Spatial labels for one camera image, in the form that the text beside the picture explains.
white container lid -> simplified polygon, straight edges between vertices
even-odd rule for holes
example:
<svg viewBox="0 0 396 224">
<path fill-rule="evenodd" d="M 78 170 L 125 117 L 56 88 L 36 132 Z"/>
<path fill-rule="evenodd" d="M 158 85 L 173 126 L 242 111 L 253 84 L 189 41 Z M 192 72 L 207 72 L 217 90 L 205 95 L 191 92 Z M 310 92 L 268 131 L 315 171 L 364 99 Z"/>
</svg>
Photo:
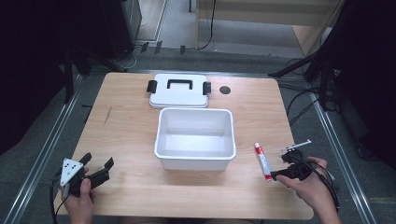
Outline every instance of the white container lid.
<svg viewBox="0 0 396 224">
<path fill-rule="evenodd" d="M 208 97 L 204 85 L 205 76 L 157 74 L 155 91 L 151 91 L 149 103 L 154 108 L 168 106 L 207 107 Z"/>
</svg>

black cable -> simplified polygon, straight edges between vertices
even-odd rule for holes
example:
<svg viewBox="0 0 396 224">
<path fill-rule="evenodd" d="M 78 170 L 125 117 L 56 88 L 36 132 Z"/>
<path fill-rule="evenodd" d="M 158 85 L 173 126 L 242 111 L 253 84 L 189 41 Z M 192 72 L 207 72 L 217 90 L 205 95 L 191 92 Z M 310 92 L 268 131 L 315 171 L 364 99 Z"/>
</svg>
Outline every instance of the black cable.
<svg viewBox="0 0 396 224">
<path fill-rule="evenodd" d="M 301 162 L 302 164 L 304 164 L 306 167 L 308 167 L 310 170 L 312 170 L 312 172 L 314 172 L 316 175 L 318 175 L 320 181 L 324 184 L 324 186 L 327 188 L 327 190 L 330 192 L 331 196 L 332 196 L 332 200 L 334 202 L 334 206 L 335 206 L 335 210 L 338 213 L 338 210 L 340 209 L 340 203 L 338 202 L 338 198 L 337 198 L 337 194 L 335 193 L 335 190 L 333 189 L 332 185 L 329 183 L 329 180 L 323 176 L 321 173 L 319 173 L 315 168 L 313 168 L 312 166 L 310 166 L 307 162 L 300 160 L 298 158 L 292 157 L 293 159 Z"/>
<path fill-rule="evenodd" d="M 298 114 L 296 117 L 294 117 L 293 119 L 291 119 L 291 120 L 289 121 L 289 126 L 293 125 L 294 122 L 295 122 L 301 115 L 303 115 L 306 111 L 308 111 L 309 108 L 311 108 L 311 106 L 312 106 L 317 100 L 313 101 L 311 104 L 309 104 L 308 106 L 306 106 L 306 107 L 300 112 L 300 114 Z"/>
<path fill-rule="evenodd" d="M 69 196 L 70 196 L 70 194 L 67 195 L 67 197 L 61 202 L 61 204 L 59 204 L 58 209 L 56 209 L 55 218 L 58 216 L 59 209 L 62 207 L 62 205 L 64 205 L 64 202 L 66 202 L 66 200 L 69 198 Z"/>
<path fill-rule="evenodd" d="M 213 37 L 213 20 L 214 20 L 214 18 L 215 18 L 215 9 L 216 9 L 216 0 L 213 1 L 212 20 L 211 20 L 211 22 L 210 22 L 210 38 L 209 38 L 209 40 L 207 41 L 207 43 L 206 43 L 205 46 L 200 47 L 200 48 L 195 49 L 195 50 L 202 50 L 202 49 L 205 49 L 205 48 L 210 44 L 210 42 L 212 41 L 212 37 Z"/>
<path fill-rule="evenodd" d="M 318 93 L 318 88 L 306 89 L 306 90 L 303 90 L 303 91 L 301 91 L 300 93 L 298 93 L 296 96 L 294 96 L 293 99 L 291 99 L 291 101 L 290 101 L 290 103 L 289 103 L 288 109 L 286 110 L 286 115 L 289 115 L 290 108 L 291 108 L 291 105 L 293 104 L 293 102 L 294 102 L 299 96 L 301 96 L 302 94 L 304 94 L 304 93 L 306 93 L 306 92 Z"/>
<path fill-rule="evenodd" d="M 50 212 L 52 215 L 52 223 L 53 224 L 58 224 L 58 220 L 56 219 L 55 208 L 53 207 L 54 206 L 54 204 L 53 204 L 53 200 L 54 200 L 53 199 L 53 186 L 56 181 L 57 181 L 56 177 L 54 177 L 52 179 L 51 185 L 49 186 L 49 205 L 50 205 Z"/>
<path fill-rule="evenodd" d="M 332 176 L 330 175 L 330 172 L 326 168 L 324 168 L 323 166 L 321 166 L 317 163 L 314 163 L 314 162 L 308 162 L 308 164 L 315 164 L 316 166 L 320 167 L 322 169 L 322 171 L 324 171 L 326 173 L 326 175 L 330 178 L 330 185 L 334 189 L 334 183 L 332 182 Z"/>
<path fill-rule="evenodd" d="M 50 212 L 52 214 L 52 222 L 53 224 L 57 224 L 58 220 L 56 220 L 56 215 L 57 213 L 55 213 L 55 208 L 53 207 L 53 187 L 55 185 L 55 183 L 58 181 L 58 177 L 62 174 L 62 167 L 61 169 L 58 170 L 58 172 L 56 172 L 56 174 L 53 176 L 51 184 L 49 186 L 49 205 L 50 205 Z"/>
</svg>

hand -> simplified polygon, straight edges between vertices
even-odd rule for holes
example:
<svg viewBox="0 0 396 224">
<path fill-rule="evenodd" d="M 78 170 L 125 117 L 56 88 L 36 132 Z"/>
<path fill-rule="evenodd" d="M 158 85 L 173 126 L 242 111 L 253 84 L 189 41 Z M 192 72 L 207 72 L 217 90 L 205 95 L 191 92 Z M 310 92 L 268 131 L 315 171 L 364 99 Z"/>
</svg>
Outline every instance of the hand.
<svg viewBox="0 0 396 224">
<path fill-rule="evenodd" d="M 308 157 L 307 160 L 308 162 L 319 164 L 324 168 L 327 167 L 327 161 L 323 159 Z M 326 176 L 320 167 L 317 167 L 316 170 L 323 176 Z M 314 209 L 321 223 L 341 223 L 341 219 L 336 212 L 332 200 L 332 195 L 317 174 L 312 173 L 303 181 L 293 180 L 283 175 L 278 175 L 276 180 L 294 189 L 297 195 Z"/>
<path fill-rule="evenodd" d="M 84 167 L 84 172 L 88 172 L 88 168 Z M 64 207 L 70 216 L 70 223 L 72 224 L 89 224 L 93 219 L 93 203 L 90 197 L 95 196 L 94 191 L 91 190 L 91 180 L 86 178 L 82 181 L 80 187 L 79 198 L 70 195 L 64 202 Z"/>
</svg>

gray floor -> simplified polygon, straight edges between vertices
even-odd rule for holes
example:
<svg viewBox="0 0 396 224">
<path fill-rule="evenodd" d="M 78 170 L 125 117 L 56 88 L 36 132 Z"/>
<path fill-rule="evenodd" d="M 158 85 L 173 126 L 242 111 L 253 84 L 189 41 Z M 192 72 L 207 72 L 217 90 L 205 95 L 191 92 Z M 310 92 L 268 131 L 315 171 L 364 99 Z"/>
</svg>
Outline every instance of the gray floor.
<svg viewBox="0 0 396 224">
<path fill-rule="evenodd" d="M 155 70 L 175 70 L 196 71 L 197 73 L 205 74 L 208 72 L 221 72 L 226 73 L 225 75 L 228 76 L 266 77 L 265 74 L 278 71 L 285 67 L 291 58 L 302 57 L 302 53 L 298 52 L 298 46 L 295 45 L 295 36 L 290 32 L 290 27 L 288 28 L 287 26 L 268 28 L 273 31 L 276 29 L 281 30 L 281 32 L 279 32 L 279 37 L 276 37 L 276 32 L 273 32 L 271 33 L 273 36 L 269 37 L 269 40 L 263 40 L 264 42 L 260 43 L 256 43 L 253 39 L 251 39 L 250 42 L 244 35 L 239 36 L 240 39 L 244 39 L 242 46 L 264 45 L 265 49 L 251 48 L 248 51 L 243 51 L 243 49 L 248 49 L 248 47 L 246 47 L 241 48 L 240 51 L 238 50 L 240 54 L 234 54 L 234 50 L 240 48 L 236 43 L 239 43 L 238 41 L 240 41 L 240 39 L 238 39 L 238 34 L 242 34 L 242 32 L 233 33 L 231 30 L 227 32 L 233 33 L 232 38 L 234 40 L 224 41 L 230 45 L 222 45 L 223 37 L 229 35 L 214 36 L 215 38 L 213 40 L 215 44 L 210 44 L 209 46 L 211 47 L 206 51 L 187 51 L 186 54 L 180 55 L 178 51 L 174 49 L 177 49 L 181 43 L 186 46 L 193 46 L 194 39 L 189 35 L 189 32 L 186 32 L 185 29 L 187 28 L 185 28 L 185 32 L 182 33 L 170 31 L 170 27 L 172 27 L 174 23 L 169 22 L 168 19 L 175 18 L 177 11 L 181 13 L 180 17 L 183 17 L 185 14 L 190 16 L 191 14 L 188 12 L 188 1 L 172 0 L 169 1 L 168 4 L 169 8 L 166 9 L 163 18 L 163 26 L 158 39 L 163 41 L 163 47 L 171 49 L 162 49 L 159 54 L 154 54 L 153 49 L 148 49 L 145 53 L 139 53 L 137 50 L 134 53 L 136 62 L 131 53 L 128 57 L 119 62 L 124 66 L 132 66 L 135 64 L 135 66 L 128 69 L 129 72 L 149 71 L 155 73 Z M 173 7 L 176 11 L 169 13 L 171 12 L 170 7 Z M 201 21 L 201 23 L 204 27 L 207 25 L 205 21 Z M 219 33 L 218 28 L 214 31 L 215 34 Z M 271 42 L 271 39 L 274 41 L 277 39 L 285 40 L 285 42 L 282 43 L 282 41 L 279 41 L 274 44 L 274 42 Z M 28 197 L 31 196 L 31 198 L 28 200 L 26 207 L 21 209 L 24 212 L 20 217 L 20 223 L 51 223 L 49 203 L 50 178 L 54 170 L 62 164 L 63 158 L 70 158 L 73 154 L 84 127 L 84 119 L 87 118 L 90 110 L 88 107 L 82 107 L 82 105 L 92 105 L 94 103 L 103 78 L 106 73 L 109 72 L 109 70 L 101 64 L 93 62 L 92 66 L 91 75 L 83 78 L 82 88 L 76 100 L 76 104 L 72 108 L 70 117 L 54 145 L 53 152 L 49 157 L 43 174 L 39 178 L 37 186 L 33 187 L 33 194 L 28 195 Z M 291 85 L 301 89 L 306 88 L 306 83 L 300 75 L 290 74 L 280 78 L 278 82 L 281 87 Z M 281 93 L 285 107 L 287 107 L 291 99 L 299 93 L 299 91 L 281 88 Z M 61 91 L 53 98 L 48 108 L 36 120 L 22 141 L 0 157 L 0 176 L 2 177 L 0 179 L 0 221 L 6 220 L 7 214 L 12 208 L 17 194 L 20 192 L 22 184 L 34 166 L 39 152 L 46 144 L 50 130 L 64 107 L 63 100 L 64 91 Z M 291 108 L 290 119 L 300 113 L 311 101 L 312 99 L 309 93 L 299 97 Z M 361 159 L 354 140 L 342 117 L 336 112 L 327 112 L 326 115 L 331 119 L 332 126 L 342 145 L 343 152 L 346 154 L 347 160 L 361 184 L 361 188 L 375 214 L 377 223 L 393 223 L 396 217 L 394 215 L 396 211 L 396 188 L 394 188 L 394 186 L 396 186 L 396 172 L 382 161 L 365 161 Z M 342 167 L 334 155 L 332 144 L 328 139 L 328 135 L 323 128 L 315 108 L 312 107 L 301 116 L 298 121 L 291 126 L 291 130 L 296 143 L 303 142 L 307 138 L 313 141 L 313 144 L 304 148 L 306 154 L 325 158 L 329 161 L 330 171 L 335 176 L 339 188 L 338 197 L 341 204 L 340 216 L 344 222 L 363 223 L 359 210 L 354 202 L 354 197 L 351 196 L 351 190 L 343 175 Z M 64 216 L 59 216 L 58 219 L 60 223 L 68 222 L 67 217 Z M 194 221 L 200 220 L 174 219 L 173 221 L 174 223 L 194 223 Z M 117 218 L 95 217 L 94 223 L 117 223 Z M 318 223 L 318 219 L 314 217 L 307 221 L 264 220 L 264 223 Z"/>
</svg>

